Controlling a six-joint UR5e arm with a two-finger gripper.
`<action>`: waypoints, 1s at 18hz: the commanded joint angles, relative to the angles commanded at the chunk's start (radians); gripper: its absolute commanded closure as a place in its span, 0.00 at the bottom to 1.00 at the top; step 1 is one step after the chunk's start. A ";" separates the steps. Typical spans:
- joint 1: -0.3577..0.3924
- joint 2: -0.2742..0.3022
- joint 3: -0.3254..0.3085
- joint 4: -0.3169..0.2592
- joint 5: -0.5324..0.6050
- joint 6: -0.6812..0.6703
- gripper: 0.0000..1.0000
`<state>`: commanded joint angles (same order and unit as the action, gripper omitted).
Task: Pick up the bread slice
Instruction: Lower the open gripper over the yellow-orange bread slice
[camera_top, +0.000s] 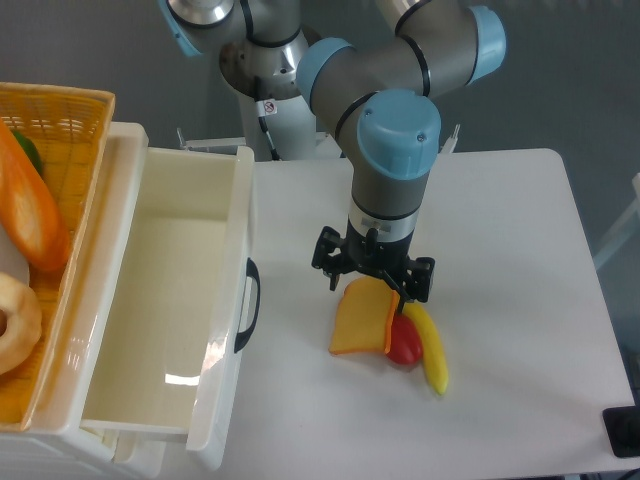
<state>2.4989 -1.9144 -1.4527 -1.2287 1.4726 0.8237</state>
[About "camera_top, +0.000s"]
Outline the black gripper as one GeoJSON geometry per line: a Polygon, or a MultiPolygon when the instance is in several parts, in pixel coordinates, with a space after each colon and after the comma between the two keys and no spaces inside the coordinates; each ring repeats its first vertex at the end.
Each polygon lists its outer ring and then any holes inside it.
{"type": "Polygon", "coordinates": [[[338,231],[325,226],[316,242],[311,266],[329,279],[331,291],[336,290],[341,275],[351,272],[383,280],[397,295],[396,313],[402,314],[407,303],[426,303],[433,284],[435,259],[412,259],[412,239],[410,233],[401,240],[383,241],[380,230],[370,228],[361,235],[350,223],[342,238],[338,231]]]}

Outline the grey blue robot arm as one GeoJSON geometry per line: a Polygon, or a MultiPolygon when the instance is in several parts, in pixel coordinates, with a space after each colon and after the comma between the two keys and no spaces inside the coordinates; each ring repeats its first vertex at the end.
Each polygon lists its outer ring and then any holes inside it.
{"type": "Polygon", "coordinates": [[[332,283],[359,272],[383,280],[402,303],[426,301],[435,263],[411,258],[409,247],[440,150],[434,99],[501,66],[506,34],[499,16],[456,1],[382,1],[393,38],[361,52],[306,27],[296,1],[159,7],[186,55],[217,51],[258,159],[310,157],[324,127],[351,162],[346,231],[322,230],[312,266],[332,283]]]}

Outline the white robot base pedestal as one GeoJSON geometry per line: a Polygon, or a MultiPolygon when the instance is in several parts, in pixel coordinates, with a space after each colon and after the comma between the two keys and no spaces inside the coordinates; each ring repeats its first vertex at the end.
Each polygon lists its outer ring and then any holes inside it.
{"type": "Polygon", "coordinates": [[[296,76],[301,58],[319,39],[304,26],[289,43],[275,47],[248,40],[223,46],[221,74],[236,94],[245,143],[257,161],[314,155],[316,117],[298,90],[296,76]]]}

